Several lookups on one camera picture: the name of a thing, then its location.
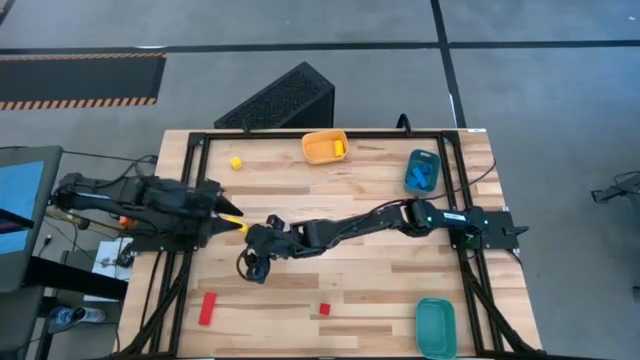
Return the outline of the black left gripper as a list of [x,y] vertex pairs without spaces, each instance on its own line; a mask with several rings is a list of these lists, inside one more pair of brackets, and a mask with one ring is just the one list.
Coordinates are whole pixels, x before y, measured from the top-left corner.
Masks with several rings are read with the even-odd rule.
[[180,244],[207,244],[217,234],[238,230],[239,226],[224,218],[222,213],[242,217],[244,213],[221,195],[221,185],[206,180],[202,188],[189,188],[179,181],[172,182],[172,190],[179,195],[178,219],[172,228],[172,238]]

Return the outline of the black side desk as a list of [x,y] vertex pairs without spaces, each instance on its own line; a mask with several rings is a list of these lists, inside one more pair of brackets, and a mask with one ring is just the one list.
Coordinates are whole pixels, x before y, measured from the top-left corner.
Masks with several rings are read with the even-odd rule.
[[0,360],[23,360],[36,319],[44,315],[44,289],[122,300],[127,283],[22,253],[0,255]]

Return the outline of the blue plastic bin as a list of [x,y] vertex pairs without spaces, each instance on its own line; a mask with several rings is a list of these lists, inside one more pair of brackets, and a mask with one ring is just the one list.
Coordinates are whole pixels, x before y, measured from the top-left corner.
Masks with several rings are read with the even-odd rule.
[[[438,182],[440,166],[441,159],[437,154],[421,149],[412,151],[409,156],[404,177],[405,190],[412,195],[424,195],[433,192]],[[423,174],[427,177],[429,182],[429,187],[427,189],[421,189],[414,185],[412,176],[413,168],[420,168]]]

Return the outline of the black stand foot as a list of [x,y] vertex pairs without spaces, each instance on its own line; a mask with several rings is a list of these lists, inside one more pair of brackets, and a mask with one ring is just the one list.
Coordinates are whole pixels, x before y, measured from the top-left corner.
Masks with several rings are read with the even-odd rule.
[[616,174],[612,181],[609,187],[590,192],[593,201],[603,204],[616,197],[625,197],[633,213],[640,219],[640,170]]

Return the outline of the clear water bottle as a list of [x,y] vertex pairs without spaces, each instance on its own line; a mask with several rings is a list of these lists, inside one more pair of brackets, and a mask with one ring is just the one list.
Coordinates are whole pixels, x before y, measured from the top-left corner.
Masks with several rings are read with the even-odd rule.
[[80,323],[103,323],[105,310],[90,307],[55,307],[49,314],[49,325],[54,330],[66,329]]

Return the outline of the black metal table frame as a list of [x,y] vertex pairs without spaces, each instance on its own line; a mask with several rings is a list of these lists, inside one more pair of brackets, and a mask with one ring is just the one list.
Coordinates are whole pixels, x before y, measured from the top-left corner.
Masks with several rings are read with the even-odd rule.
[[[323,165],[305,160],[307,133],[169,130],[156,173],[195,187],[219,182],[249,228],[271,214],[286,226],[342,220],[409,198],[441,210],[506,212],[484,130],[350,129],[346,157]],[[404,187],[416,149],[441,159],[436,188],[424,195]],[[233,157],[241,169],[231,167]],[[257,284],[236,270],[246,234],[225,232],[181,255],[138,256],[117,358],[413,358],[421,355],[415,311],[423,298],[452,303],[458,357],[530,360],[543,353],[522,268],[497,238],[470,250],[453,229],[418,238],[383,230],[320,256],[273,260],[265,283]],[[217,294],[213,318],[200,326],[207,292]],[[319,313],[321,303],[331,305],[328,316]]]

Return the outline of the long red block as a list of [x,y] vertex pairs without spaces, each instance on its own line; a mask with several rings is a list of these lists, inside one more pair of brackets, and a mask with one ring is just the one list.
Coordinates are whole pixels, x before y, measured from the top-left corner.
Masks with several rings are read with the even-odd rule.
[[216,298],[217,294],[214,292],[207,292],[204,294],[198,319],[198,324],[200,326],[209,326],[211,324]]

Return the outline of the laptop with blue screen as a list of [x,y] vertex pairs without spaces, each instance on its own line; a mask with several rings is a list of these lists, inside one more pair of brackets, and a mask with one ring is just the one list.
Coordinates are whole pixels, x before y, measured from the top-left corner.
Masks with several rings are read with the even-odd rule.
[[0,210],[33,221],[0,234],[0,293],[22,286],[58,173],[60,146],[0,148]]

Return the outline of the black mesh computer case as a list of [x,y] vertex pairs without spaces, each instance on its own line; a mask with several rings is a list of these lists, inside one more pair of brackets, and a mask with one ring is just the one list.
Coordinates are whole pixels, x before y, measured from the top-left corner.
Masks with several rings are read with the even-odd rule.
[[213,123],[215,129],[333,128],[335,86],[302,62]]

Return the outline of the black hazard-striped floor mat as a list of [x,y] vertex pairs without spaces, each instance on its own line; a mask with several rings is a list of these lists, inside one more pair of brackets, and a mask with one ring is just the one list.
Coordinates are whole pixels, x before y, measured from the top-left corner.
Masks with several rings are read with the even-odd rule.
[[0,57],[0,111],[151,106],[164,53]]

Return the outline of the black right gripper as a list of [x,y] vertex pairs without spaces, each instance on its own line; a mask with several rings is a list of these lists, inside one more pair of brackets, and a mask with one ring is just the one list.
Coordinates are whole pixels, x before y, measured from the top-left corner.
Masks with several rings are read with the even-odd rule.
[[265,283],[270,273],[270,258],[300,258],[303,255],[300,233],[292,229],[283,231],[263,225],[252,225],[245,242],[248,278],[251,281],[259,281],[260,284]]

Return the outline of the white paper sheet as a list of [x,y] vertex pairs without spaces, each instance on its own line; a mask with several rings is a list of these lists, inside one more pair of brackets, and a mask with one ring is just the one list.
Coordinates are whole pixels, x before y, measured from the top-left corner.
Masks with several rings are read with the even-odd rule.
[[128,281],[131,277],[132,265],[128,267],[117,265],[116,259],[131,241],[131,238],[116,238],[113,241],[102,241],[95,255],[92,272],[118,280]]

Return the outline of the orange plastic bin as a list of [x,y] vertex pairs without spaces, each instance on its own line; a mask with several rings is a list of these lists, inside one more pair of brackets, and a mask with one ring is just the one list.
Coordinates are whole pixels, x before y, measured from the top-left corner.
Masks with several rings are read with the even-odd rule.
[[[345,155],[334,155],[334,141],[341,140],[345,146]],[[328,129],[305,134],[301,140],[305,160],[311,165],[320,165],[342,161],[349,152],[346,132],[342,129]]]

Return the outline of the green plastic bin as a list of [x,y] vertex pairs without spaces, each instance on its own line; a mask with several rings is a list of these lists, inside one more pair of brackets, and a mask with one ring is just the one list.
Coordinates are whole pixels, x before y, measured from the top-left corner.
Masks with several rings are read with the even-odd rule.
[[416,305],[417,348],[429,360],[455,360],[457,335],[455,310],[449,300],[423,298]]

